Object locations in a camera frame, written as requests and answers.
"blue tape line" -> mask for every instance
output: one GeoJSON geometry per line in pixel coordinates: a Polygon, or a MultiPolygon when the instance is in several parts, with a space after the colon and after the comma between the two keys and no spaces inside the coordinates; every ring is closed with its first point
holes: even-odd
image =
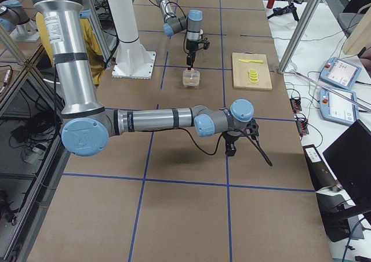
{"type": "Polygon", "coordinates": [[[179,181],[179,180],[146,179],[146,181],[157,182],[157,183],[187,184],[187,185],[208,185],[212,187],[226,187],[227,186],[226,184],[219,184],[219,183],[179,181]]]}
{"type": "MultiPolygon", "coordinates": [[[[84,174],[84,173],[63,173],[63,176],[77,176],[87,178],[102,178],[102,179],[122,179],[122,180],[133,180],[143,181],[143,178],[137,177],[126,177],[126,176],[114,176],[114,175],[99,175],[99,174],[84,174]]],[[[208,183],[208,182],[194,182],[194,181],[180,181],[180,180],[162,180],[162,179],[146,179],[150,182],[159,183],[175,183],[175,184],[189,184],[189,185],[208,185],[211,187],[235,187],[235,188],[250,188],[255,190],[269,190],[269,191],[298,191],[298,192],[315,192],[314,190],[307,190],[303,188],[279,188],[279,187],[264,187],[256,185],[237,185],[237,184],[220,184],[220,183],[208,183]]]]}
{"type": "Polygon", "coordinates": [[[225,100],[225,79],[224,79],[224,53],[223,53],[223,25],[221,20],[221,0],[219,0],[219,14],[220,14],[220,43],[221,43],[221,74],[223,80],[223,107],[226,106],[225,100]]]}
{"type": "Polygon", "coordinates": [[[296,191],[296,192],[315,192],[315,190],[307,190],[304,188],[278,188],[278,187],[263,187],[259,185],[233,185],[232,188],[252,188],[255,190],[269,190],[269,191],[296,191]]]}
{"type": "Polygon", "coordinates": [[[228,156],[225,156],[225,172],[227,174],[228,237],[229,237],[229,245],[230,245],[230,262],[233,262],[230,166],[229,166],[228,161],[229,161],[228,156]]]}
{"type": "Polygon", "coordinates": [[[155,133],[152,133],[151,134],[150,146],[148,148],[148,154],[147,154],[147,160],[146,160],[146,168],[144,169],[143,182],[141,184],[141,189],[140,189],[140,196],[139,196],[139,201],[138,201],[137,214],[136,214],[136,217],[135,217],[134,230],[133,230],[133,236],[132,236],[132,243],[130,244],[130,252],[129,252],[128,262],[131,262],[132,256],[133,256],[135,236],[136,236],[137,227],[138,227],[138,220],[139,220],[141,202],[142,202],[142,199],[143,199],[144,185],[146,184],[146,176],[147,176],[148,165],[150,163],[150,156],[151,156],[151,151],[152,151],[152,142],[153,142],[154,134],[155,133]]]}
{"type": "Polygon", "coordinates": [[[114,175],[84,174],[84,173],[63,173],[63,176],[77,176],[77,177],[90,177],[90,178],[103,178],[103,179],[122,179],[122,180],[143,181],[143,178],[114,176],[114,175]]]}
{"type": "Polygon", "coordinates": [[[163,87],[163,80],[165,79],[166,63],[168,62],[168,56],[169,56],[169,52],[166,52],[165,65],[164,65],[164,67],[163,67],[163,71],[162,71],[162,80],[161,80],[161,85],[160,85],[160,89],[161,89],[161,90],[162,90],[162,87],[163,87]]]}

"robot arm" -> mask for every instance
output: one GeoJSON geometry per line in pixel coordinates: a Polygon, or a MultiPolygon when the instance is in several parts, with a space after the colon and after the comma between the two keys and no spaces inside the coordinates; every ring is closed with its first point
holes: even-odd
{"type": "Polygon", "coordinates": [[[7,0],[0,3],[0,23],[7,32],[17,29],[20,36],[36,33],[36,25],[17,0],[7,0]]]}
{"type": "Polygon", "coordinates": [[[163,17],[163,31],[169,37],[187,29],[187,17],[177,18],[170,1],[156,0],[163,17]]]}
{"type": "MultiPolygon", "coordinates": [[[[195,126],[200,137],[222,133],[226,140],[226,153],[234,155],[234,142],[253,121],[251,103],[237,100],[230,109],[218,111],[204,106],[148,111],[105,110],[96,98],[79,22],[84,0],[32,1],[44,16],[65,95],[61,137],[66,149],[76,155],[91,156],[107,145],[110,136],[195,126]]],[[[198,29],[199,23],[196,20],[195,24],[188,26],[198,29]]]]}

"yellow object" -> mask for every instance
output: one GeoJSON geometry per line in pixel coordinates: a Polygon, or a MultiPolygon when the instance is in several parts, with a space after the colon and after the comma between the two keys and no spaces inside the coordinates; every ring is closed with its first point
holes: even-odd
{"type": "Polygon", "coordinates": [[[245,63],[248,63],[248,62],[253,62],[253,63],[264,63],[264,60],[238,59],[238,61],[245,62],[245,63]]]}
{"type": "MultiPolygon", "coordinates": [[[[86,51],[89,56],[89,64],[92,71],[93,82],[95,85],[99,85],[100,78],[104,72],[102,52],[99,48],[97,39],[93,33],[92,26],[90,25],[89,20],[82,19],[80,20],[80,22],[83,38],[85,40],[86,51]]],[[[52,65],[54,66],[52,46],[50,45],[44,17],[41,13],[37,13],[36,15],[36,24],[37,29],[40,33],[41,43],[44,46],[46,53],[48,54],[49,59],[52,62],[52,65]]]]}
{"type": "Polygon", "coordinates": [[[258,83],[259,81],[259,74],[254,69],[249,69],[249,80],[252,83],[258,83]]]}
{"type": "Polygon", "coordinates": [[[264,54],[246,54],[246,53],[232,53],[232,68],[233,68],[233,87],[238,89],[251,90],[272,90],[271,75],[269,72],[267,56],[264,54]],[[263,60],[262,63],[246,63],[242,60],[263,60]],[[259,81],[256,82],[254,71],[252,72],[252,79],[248,74],[249,70],[255,70],[259,75],[259,81]]]}

